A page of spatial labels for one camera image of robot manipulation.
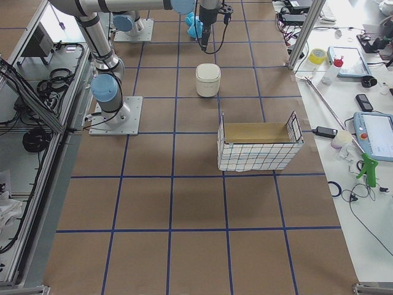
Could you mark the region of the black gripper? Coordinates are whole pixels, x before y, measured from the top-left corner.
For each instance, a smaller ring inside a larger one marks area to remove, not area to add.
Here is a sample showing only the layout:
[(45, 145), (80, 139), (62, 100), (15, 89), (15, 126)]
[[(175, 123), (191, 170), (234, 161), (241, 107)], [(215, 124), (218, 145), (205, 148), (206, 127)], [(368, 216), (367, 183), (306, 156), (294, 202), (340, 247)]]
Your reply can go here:
[(211, 33), (211, 26), (217, 21), (217, 15), (219, 13), (219, 1), (218, 0), (201, 0), (199, 8), (199, 18), (203, 23), (201, 31), (201, 49), (207, 51), (209, 37)]

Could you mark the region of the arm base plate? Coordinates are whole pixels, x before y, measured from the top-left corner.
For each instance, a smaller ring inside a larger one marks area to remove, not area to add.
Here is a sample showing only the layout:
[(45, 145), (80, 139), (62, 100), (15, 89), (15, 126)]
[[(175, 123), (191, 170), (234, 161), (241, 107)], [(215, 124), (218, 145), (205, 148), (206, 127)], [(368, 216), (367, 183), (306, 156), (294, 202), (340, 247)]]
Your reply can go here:
[(115, 42), (150, 42), (152, 40), (154, 19), (140, 18), (134, 25), (116, 27)]
[(102, 112), (98, 103), (95, 112), (100, 112), (99, 116), (94, 116), (89, 128), (91, 136), (136, 136), (139, 133), (139, 123), (142, 111), (142, 96), (124, 96), (123, 106), (120, 111), (110, 119), (113, 114)]

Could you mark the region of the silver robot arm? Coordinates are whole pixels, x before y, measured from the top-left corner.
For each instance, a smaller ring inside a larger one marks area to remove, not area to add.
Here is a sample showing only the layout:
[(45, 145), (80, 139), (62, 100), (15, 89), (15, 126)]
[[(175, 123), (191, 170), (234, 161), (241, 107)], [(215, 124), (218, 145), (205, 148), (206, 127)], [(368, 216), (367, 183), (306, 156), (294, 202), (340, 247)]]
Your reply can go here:
[(224, 16), (227, 25), (232, 18), (233, 9), (224, 1), (50, 1), (59, 11), (71, 15), (85, 38), (93, 55), (98, 76), (91, 83), (91, 91), (98, 102), (104, 122), (121, 121), (128, 112), (122, 94), (124, 65), (112, 48), (108, 34), (100, 23), (99, 13), (110, 13), (114, 17), (126, 17), (128, 24), (118, 26), (119, 30), (131, 31), (141, 10), (174, 10), (187, 15), (199, 10), (202, 22), (201, 36), (197, 37), (201, 50), (208, 53), (207, 46), (211, 26), (219, 14)]
[(122, 31), (130, 36), (141, 34), (144, 25), (138, 10), (113, 12), (113, 24), (118, 31)]

